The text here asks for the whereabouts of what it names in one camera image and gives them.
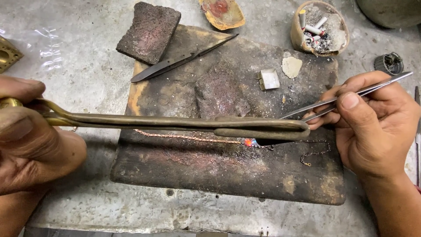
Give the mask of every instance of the brass dapping block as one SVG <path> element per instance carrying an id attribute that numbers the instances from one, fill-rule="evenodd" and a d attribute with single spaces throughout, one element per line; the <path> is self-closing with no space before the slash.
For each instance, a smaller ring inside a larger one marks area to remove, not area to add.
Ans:
<path id="1" fill-rule="evenodd" d="M 24 56 L 13 44 L 0 36 L 0 74 Z"/>

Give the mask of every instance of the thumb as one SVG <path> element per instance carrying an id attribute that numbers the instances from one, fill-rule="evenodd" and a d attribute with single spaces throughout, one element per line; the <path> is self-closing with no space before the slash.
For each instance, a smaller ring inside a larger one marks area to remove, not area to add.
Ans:
<path id="1" fill-rule="evenodd" d="M 337 109 L 358 140 L 364 141 L 383 132 L 376 112 L 356 93 L 339 96 Z"/>
<path id="2" fill-rule="evenodd" d="M 69 174 L 86 159 L 85 141 L 75 133 L 57 131 L 36 111 L 0 109 L 1 156 L 37 161 L 34 183 Z"/>

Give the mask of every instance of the gray surface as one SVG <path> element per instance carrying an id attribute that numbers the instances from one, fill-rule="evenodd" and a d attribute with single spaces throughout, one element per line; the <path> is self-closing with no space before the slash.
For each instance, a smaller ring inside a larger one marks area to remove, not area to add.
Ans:
<path id="1" fill-rule="evenodd" d="M 36 78 L 47 84 L 45 97 L 73 112 L 123 114 L 134 60 L 115 51 L 130 27 L 129 0 L 4 1 L 1 30 L 26 54 L 6 74 Z M 182 24 L 210 29 L 196 0 L 146 2 L 172 7 L 182 13 Z M 245 26 L 229 30 L 240 37 L 292 48 L 290 19 L 304 0 L 238 0 Z M 372 70 L 377 55 L 395 51 L 405 68 L 416 74 L 402 84 L 413 94 L 421 61 L 417 27 L 381 30 L 362 15 L 353 0 L 328 1 L 340 10 L 351 32 L 348 49 L 339 61 L 340 81 Z M 44 35 L 46 29 L 51 37 Z M 356 178 L 345 173 L 347 201 L 339 207 L 231 197 L 111 183 L 109 168 L 119 130 L 78 129 L 88 143 L 88 160 L 75 174 L 58 182 L 29 225 L 58 229 L 114 232 L 231 231 L 269 236 L 374 236 L 375 225 Z M 407 164 L 415 178 L 413 162 Z"/>

